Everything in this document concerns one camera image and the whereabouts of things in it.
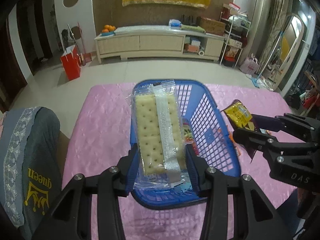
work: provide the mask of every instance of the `blue plastic basket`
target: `blue plastic basket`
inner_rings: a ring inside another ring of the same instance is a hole
[[[144,80],[137,87],[163,82],[165,80]],[[222,171],[224,174],[239,177],[240,164],[229,138],[226,124],[217,104],[208,88],[194,80],[174,80],[177,87],[178,105],[183,118],[191,124],[199,156],[205,158],[209,166]],[[134,128],[131,122],[130,143],[136,143]],[[190,189],[181,190],[180,186],[166,190],[138,190],[132,195],[141,205],[156,210],[177,208],[206,201],[199,198]]]

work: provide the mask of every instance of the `patterned curtain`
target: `patterned curtain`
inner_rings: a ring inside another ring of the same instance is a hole
[[[271,4],[271,6],[274,6],[271,20],[272,25],[267,44],[263,49],[263,53],[260,57],[260,66],[264,66],[266,61],[268,60],[268,57],[270,56],[272,50],[272,45],[284,25],[288,9],[288,1],[289,0],[275,0],[275,3],[273,5]]]

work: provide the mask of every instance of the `white tv stand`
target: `white tv stand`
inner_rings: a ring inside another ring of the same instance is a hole
[[[196,36],[204,48],[204,55],[183,52],[186,36]],[[99,35],[94,39],[98,61],[106,57],[182,57],[219,60],[224,37],[173,29],[165,25],[120,27],[110,36]]]

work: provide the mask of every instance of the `pile of oranges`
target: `pile of oranges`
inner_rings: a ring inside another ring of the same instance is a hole
[[[112,25],[105,25],[104,29],[102,30],[102,33],[108,33],[108,32],[113,32],[116,29],[116,27]]]

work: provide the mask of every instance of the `brown wall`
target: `brown wall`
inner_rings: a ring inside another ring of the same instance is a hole
[[[138,4],[123,7],[122,0],[92,0],[96,32],[103,26],[167,25],[169,19],[180,19],[181,15],[204,16],[218,20],[223,3],[233,0],[211,0],[209,7],[198,9],[180,5]]]

